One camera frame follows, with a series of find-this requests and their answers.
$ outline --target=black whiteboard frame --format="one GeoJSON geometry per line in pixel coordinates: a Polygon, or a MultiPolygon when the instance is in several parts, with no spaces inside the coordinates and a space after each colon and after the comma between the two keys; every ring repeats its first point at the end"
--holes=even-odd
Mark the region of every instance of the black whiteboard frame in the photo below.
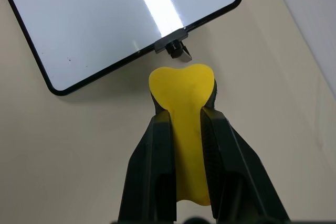
{"type": "MultiPolygon", "coordinates": [[[[9,4],[10,4],[10,6],[11,6],[13,12],[14,12],[14,15],[15,15],[15,17],[16,17],[16,19],[17,19],[17,21],[18,21],[18,23],[21,27],[21,30],[22,30],[22,32],[23,32],[23,34],[24,34],[24,36],[25,36],[25,38],[28,42],[28,45],[29,45],[29,47],[30,47],[30,49],[31,49],[31,51],[34,55],[34,58],[37,62],[37,65],[38,65],[38,67],[39,67],[39,69],[42,73],[43,78],[44,78],[44,81],[46,82],[47,87],[51,91],[51,93],[53,93],[55,95],[58,95],[58,96],[68,95],[68,94],[82,88],[83,86],[85,86],[85,85],[87,85],[87,84],[89,84],[89,83],[107,75],[108,73],[110,73],[112,71],[117,70],[118,68],[120,68],[120,67],[122,67],[122,66],[124,66],[124,65],[126,65],[126,64],[138,59],[139,57],[141,57],[145,54],[148,54],[149,52],[154,50],[154,43],[153,43],[153,44],[141,49],[140,51],[138,51],[138,52],[136,52],[132,55],[129,55],[128,57],[126,57],[126,58],[124,58],[124,59],[106,67],[106,68],[104,68],[103,70],[100,70],[99,72],[91,75],[88,78],[85,78],[84,80],[82,80],[82,81],[80,81],[80,82],[78,82],[78,83],[76,83],[76,84],[74,84],[74,85],[72,85],[72,86],[70,86],[70,87],[68,87],[64,90],[57,90],[53,87],[53,85],[50,82],[50,79],[47,75],[47,72],[46,72],[46,70],[45,70],[45,68],[44,68],[44,66],[41,62],[41,59],[40,59],[40,57],[39,57],[39,55],[38,55],[38,53],[35,49],[35,46],[32,42],[32,39],[30,38],[30,35],[29,35],[29,33],[26,29],[26,26],[21,19],[20,13],[18,12],[18,10],[17,10],[17,8],[14,4],[14,1],[13,0],[8,0],[8,1],[9,1],[9,4]]],[[[198,20],[197,22],[194,22],[194,23],[186,26],[185,30],[187,32],[190,32],[190,31],[196,29],[197,27],[210,22],[213,19],[218,18],[219,16],[222,16],[223,14],[230,12],[231,10],[235,9],[241,3],[241,1],[242,0],[235,0],[233,3],[225,6],[224,8],[222,8],[222,9],[220,9],[220,10],[218,10],[218,11],[216,11],[216,12],[214,12],[214,13],[212,13],[212,14],[210,14],[210,15],[208,15],[208,16],[200,19],[200,20],[198,20]]]]}

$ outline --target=white board surface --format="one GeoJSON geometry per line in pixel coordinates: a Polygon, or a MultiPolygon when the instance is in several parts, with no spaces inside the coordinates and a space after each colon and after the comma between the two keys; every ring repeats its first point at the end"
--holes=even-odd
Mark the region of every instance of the white board surface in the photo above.
{"type": "Polygon", "coordinates": [[[63,91],[235,0],[13,0],[63,91]]]}
{"type": "Polygon", "coordinates": [[[336,0],[285,0],[336,97],[336,0]]]}

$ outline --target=black clip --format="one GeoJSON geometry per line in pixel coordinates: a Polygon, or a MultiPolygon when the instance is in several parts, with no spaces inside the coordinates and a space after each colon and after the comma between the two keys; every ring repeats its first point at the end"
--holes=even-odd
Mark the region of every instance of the black clip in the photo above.
{"type": "Polygon", "coordinates": [[[179,58],[183,62],[189,62],[193,58],[187,47],[182,43],[182,40],[187,37],[188,33],[183,28],[176,30],[154,43],[155,52],[158,54],[166,49],[173,59],[179,58]]]}

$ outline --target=beige wall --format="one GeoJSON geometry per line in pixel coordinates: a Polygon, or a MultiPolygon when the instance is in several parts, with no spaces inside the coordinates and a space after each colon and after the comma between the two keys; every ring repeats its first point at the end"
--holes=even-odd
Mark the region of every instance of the beige wall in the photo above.
{"type": "MultiPolygon", "coordinates": [[[[292,219],[336,219],[336,101],[282,0],[243,0],[193,31],[216,108],[259,154],[292,219]]],[[[0,223],[109,223],[128,159],[154,114],[147,79],[185,66],[153,53],[59,98],[0,0],[0,223]]],[[[181,202],[179,220],[210,217],[181,202]]]]}

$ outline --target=yellow foam pad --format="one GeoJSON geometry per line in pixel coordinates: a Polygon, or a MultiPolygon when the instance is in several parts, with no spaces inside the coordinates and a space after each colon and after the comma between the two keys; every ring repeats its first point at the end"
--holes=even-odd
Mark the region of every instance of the yellow foam pad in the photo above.
{"type": "Polygon", "coordinates": [[[172,120],[177,201],[185,199],[202,206],[210,205],[200,112],[209,100],[214,84],[212,69],[200,64],[184,69],[159,68],[149,77],[152,95],[169,111],[172,120]]]}

